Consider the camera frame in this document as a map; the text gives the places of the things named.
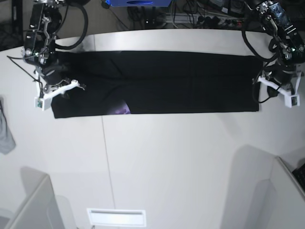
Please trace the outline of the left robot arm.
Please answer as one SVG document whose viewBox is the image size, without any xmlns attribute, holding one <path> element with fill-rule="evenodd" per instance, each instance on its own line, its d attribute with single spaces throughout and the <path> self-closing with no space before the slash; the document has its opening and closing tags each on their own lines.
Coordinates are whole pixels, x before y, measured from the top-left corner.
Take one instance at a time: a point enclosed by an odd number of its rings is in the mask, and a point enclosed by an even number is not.
<svg viewBox="0 0 305 229">
<path fill-rule="evenodd" d="M 296 66 L 305 62 L 305 43 L 297 28 L 291 23 L 285 10 L 274 0 L 246 0 L 248 14 L 242 26 L 243 41 L 254 56 L 264 63 L 253 84 L 263 83 L 267 86 L 268 97 L 278 94 L 297 96 L 298 85 L 292 79 L 301 75 Z M 262 29 L 272 37 L 268 49 L 273 56 L 264 58 L 250 44 L 246 30 L 252 19 L 258 20 Z"/>
</svg>

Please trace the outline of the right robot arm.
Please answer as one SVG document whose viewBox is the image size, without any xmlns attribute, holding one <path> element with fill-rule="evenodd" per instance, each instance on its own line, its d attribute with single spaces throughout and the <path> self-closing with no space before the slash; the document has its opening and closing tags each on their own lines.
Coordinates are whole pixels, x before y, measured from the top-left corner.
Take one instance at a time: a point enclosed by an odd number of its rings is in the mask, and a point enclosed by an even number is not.
<svg viewBox="0 0 305 229">
<path fill-rule="evenodd" d="M 25 63 L 35 67 L 38 75 L 36 82 L 40 98 L 49 88 L 58 89 L 71 82 L 63 73 L 68 70 L 67 65 L 59 59 L 59 50 L 71 50 L 81 44 L 86 36 L 89 19 L 84 4 L 81 0 L 37 0 L 35 1 L 30 18 L 29 29 L 23 46 L 22 57 Z M 80 38 L 70 46 L 56 43 L 57 34 L 63 27 L 66 17 L 60 13 L 60 7 L 78 8 L 83 15 L 84 27 Z"/>
</svg>

